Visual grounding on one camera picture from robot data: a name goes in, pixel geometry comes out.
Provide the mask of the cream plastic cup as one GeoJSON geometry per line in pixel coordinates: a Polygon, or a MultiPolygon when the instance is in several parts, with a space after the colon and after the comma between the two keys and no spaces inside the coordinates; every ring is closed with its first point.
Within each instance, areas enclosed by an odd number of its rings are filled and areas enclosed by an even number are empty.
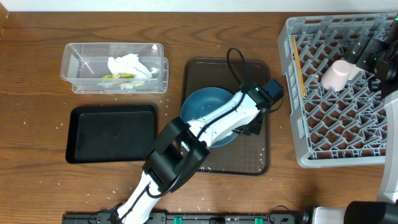
{"type": "Polygon", "coordinates": [[[358,73],[362,72],[363,69],[356,66],[356,64],[351,65],[351,73],[348,80],[351,81],[358,73]]]}

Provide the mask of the small pink dish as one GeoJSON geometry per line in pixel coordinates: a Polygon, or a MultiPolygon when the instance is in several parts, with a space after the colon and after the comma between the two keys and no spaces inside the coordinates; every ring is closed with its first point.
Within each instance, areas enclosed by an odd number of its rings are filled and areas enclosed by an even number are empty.
{"type": "Polygon", "coordinates": [[[337,60],[323,74],[321,84],[326,90],[341,91],[351,74],[352,64],[345,60],[337,60]]]}

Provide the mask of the dark blue plate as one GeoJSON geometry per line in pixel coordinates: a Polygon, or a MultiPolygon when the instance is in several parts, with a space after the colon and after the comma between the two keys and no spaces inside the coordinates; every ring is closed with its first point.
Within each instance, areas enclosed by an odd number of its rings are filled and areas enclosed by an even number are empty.
{"type": "Polygon", "coordinates": [[[200,119],[226,104],[232,97],[232,93],[222,88],[206,87],[199,89],[183,102],[180,117],[185,123],[200,119]]]}

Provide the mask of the white napkin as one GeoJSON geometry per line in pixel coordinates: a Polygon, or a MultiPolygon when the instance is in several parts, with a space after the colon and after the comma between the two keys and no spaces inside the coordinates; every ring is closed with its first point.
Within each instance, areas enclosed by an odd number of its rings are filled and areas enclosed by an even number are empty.
{"type": "Polygon", "coordinates": [[[130,73],[134,78],[117,78],[114,81],[104,82],[105,87],[119,86],[123,89],[133,89],[143,85],[146,79],[152,78],[151,72],[139,61],[137,54],[128,54],[123,57],[109,57],[108,69],[110,74],[130,73]]]}

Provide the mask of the yellow green wrapper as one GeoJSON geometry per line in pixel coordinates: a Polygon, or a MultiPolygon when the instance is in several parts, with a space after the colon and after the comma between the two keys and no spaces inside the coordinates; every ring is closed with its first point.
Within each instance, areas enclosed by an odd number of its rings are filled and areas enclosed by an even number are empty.
{"type": "Polygon", "coordinates": [[[134,78],[134,75],[130,73],[115,73],[115,74],[105,75],[102,77],[102,79],[117,79],[117,78],[134,78]]]}

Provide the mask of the pile of white rice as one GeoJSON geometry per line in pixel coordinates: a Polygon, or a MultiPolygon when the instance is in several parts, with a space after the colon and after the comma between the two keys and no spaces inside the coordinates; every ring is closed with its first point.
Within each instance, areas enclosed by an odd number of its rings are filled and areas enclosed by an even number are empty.
{"type": "Polygon", "coordinates": [[[226,134],[222,137],[222,139],[227,138],[227,137],[231,136],[232,134],[234,134],[234,132],[233,132],[233,131],[230,131],[230,132],[226,133],[226,134]]]}

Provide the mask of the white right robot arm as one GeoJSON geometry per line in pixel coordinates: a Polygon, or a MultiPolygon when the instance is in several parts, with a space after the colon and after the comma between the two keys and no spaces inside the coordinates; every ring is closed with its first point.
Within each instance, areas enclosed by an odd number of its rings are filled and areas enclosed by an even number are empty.
{"type": "Polygon", "coordinates": [[[346,209],[313,207],[297,223],[397,223],[397,18],[384,47],[374,51],[366,45],[354,61],[357,63],[363,55],[366,62],[359,68],[373,72],[380,80],[378,90],[387,115],[386,161],[377,200],[353,201],[346,209]]]}

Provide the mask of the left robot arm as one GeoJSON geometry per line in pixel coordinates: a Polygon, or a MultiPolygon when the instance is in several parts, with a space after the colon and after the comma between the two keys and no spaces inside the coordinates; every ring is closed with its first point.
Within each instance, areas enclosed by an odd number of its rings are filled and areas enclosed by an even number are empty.
{"type": "Polygon", "coordinates": [[[209,148],[228,133],[259,134],[261,119],[282,102],[276,80],[264,86],[246,82],[223,106],[188,122],[177,117],[166,125],[143,155],[142,177],[130,198],[116,209],[116,223],[145,223],[164,195],[185,184],[209,155],[209,148]]]}

